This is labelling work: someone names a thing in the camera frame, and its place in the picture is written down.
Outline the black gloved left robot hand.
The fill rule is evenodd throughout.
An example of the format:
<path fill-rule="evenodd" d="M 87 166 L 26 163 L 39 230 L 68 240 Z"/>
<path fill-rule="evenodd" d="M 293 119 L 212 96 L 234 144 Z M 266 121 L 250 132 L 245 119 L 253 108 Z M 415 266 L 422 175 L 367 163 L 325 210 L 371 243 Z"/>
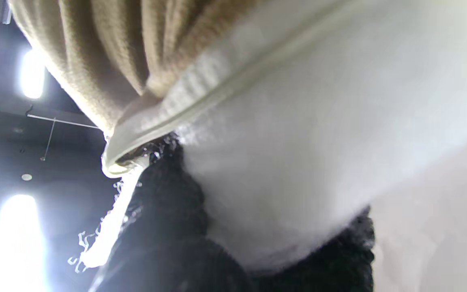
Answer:
<path fill-rule="evenodd" d="M 206 238 L 204 196 L 183 170 L 169 133 L 137 150 L 150 166 L 139 177 L 109 260 L 91 292 L 372 292 L 375 233 L 370 209 L 304 260 L 275 274 L 246 271 Z"/>

